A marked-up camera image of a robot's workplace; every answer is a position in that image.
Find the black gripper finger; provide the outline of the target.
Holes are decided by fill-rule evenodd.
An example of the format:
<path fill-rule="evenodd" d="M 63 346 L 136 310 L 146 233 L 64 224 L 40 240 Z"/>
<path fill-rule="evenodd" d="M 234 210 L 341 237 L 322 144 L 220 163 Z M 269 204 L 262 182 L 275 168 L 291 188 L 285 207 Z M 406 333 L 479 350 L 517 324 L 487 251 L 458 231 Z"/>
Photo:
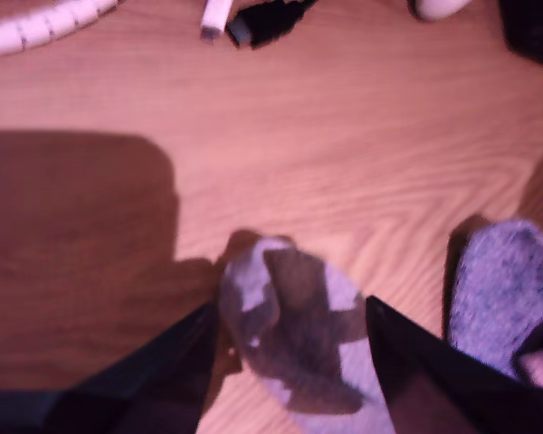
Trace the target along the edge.
<path fill-rule="evenodd" d="M 66 391 L 48 433 L 194 433 L 219 325 L 208 302 L 134 353 Z"/>
<path fill-rule="evenodd" d="M 530 433 L 529 396 L 377 297 L 366 301 L 372 359 L 399 433 Z"/>

